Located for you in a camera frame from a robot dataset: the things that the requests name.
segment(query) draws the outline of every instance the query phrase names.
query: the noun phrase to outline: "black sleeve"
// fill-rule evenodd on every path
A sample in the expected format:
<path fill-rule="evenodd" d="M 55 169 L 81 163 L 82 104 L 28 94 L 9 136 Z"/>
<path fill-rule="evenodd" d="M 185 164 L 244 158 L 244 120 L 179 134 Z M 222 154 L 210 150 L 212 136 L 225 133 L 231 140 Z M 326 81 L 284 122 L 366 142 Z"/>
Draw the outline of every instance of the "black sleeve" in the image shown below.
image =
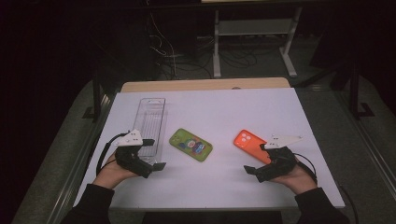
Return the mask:
<path fill-rule="evenodd" d="M 113 189 L 88 184 L 76 207 L 64 217 L 63 224 L 108 224 L 108 208 L 114 195 Z"/>
<path fill-rule="evenodd" d="M 298 224 L 348 224 L 349 219 L 337 210 L 322 188 L 295 196 L 301 217 Z"/>

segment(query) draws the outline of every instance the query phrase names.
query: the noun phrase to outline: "clear plastic container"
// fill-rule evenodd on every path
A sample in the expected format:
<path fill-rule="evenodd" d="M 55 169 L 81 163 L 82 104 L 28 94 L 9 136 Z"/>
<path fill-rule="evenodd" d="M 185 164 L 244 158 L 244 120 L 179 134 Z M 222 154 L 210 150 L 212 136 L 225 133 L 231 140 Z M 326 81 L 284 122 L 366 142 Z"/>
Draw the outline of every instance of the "clear plastic container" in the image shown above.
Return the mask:
<path fill-rule="evenodd" d="M 153 146 L 142 147 L 139 150 L 139 157 L 142 161 L 150 164 L 161 161 L 165 123 L 164 98 L 144 98 L 140 100 L 134 120 L 134 129 L 140 132 L 143 139 L 155 140 Z"/>

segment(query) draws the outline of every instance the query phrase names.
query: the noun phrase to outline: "phone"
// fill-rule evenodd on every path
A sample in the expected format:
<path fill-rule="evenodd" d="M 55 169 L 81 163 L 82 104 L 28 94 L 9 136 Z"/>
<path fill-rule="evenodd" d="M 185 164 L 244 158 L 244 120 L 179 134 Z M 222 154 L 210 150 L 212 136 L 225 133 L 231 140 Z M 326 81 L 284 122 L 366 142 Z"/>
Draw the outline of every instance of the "phone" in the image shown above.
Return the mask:
<path fill-rule="evenodd" d="M 242 130 L 233 140 L 234 145 L 246 151 L 246 153 L 255 157 L 259 161 L 269 164 L 271 163 L 271 159 L 269 158 L 270 156 L 266 151 L 263 151 L 260 148 L 261 144 L 266 143 L 266 141 L 260 139 L 260 137 L 250 133 L 247 130 Z"/>
<path fill-rule="evenodd" d="M 169 143 L 198 161 L 206 160 L 213 149 L 212 144 L 182 128 L 171 136 Z"/>

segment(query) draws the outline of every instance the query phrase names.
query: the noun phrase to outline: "dark background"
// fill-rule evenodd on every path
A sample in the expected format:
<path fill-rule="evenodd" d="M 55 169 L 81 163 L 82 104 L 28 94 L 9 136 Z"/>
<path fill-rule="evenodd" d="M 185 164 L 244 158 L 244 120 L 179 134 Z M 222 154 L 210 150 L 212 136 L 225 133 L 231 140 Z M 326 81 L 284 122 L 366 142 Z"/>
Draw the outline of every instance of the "dark background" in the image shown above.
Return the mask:
<path fill-rule="evenodd" d="M 11 222 L 69 107 L 95 71 L 106 93 L 116 91 L 122 82 L 154 80 L 158 74 L 154 65 L 158 59 L 147 50 L 144 15 L 92 14 L 79 8 L 73 1 L 1 1 L 2 223 Z M 324 34 L 313 59 L 315 66 L 325 68 L 355 52 L 361 74 L 375 84 L 396 114 L 396 20 L 391 9 L 388 1 L 312 8 L 304 11 L 299 32 Z M 188 18 L 186 13 L 157 16 L 163 15 L 167 21 L 162 26 L 168 34 L 183 25 L 177 25 L 180 15 Z M 178 50 L 193 53 L 194 35 L 207 32 L 203 28 L 207 20 L 197 18 L 183 21 L 193 25 Z M 125 36 L 131 34 L 134 41 L 130 42 Z M 140 52 L 139 57 L 146 60 L 125 53 L 130 51 Z M 117 60 L 109 55 L 117 55 Z"/>

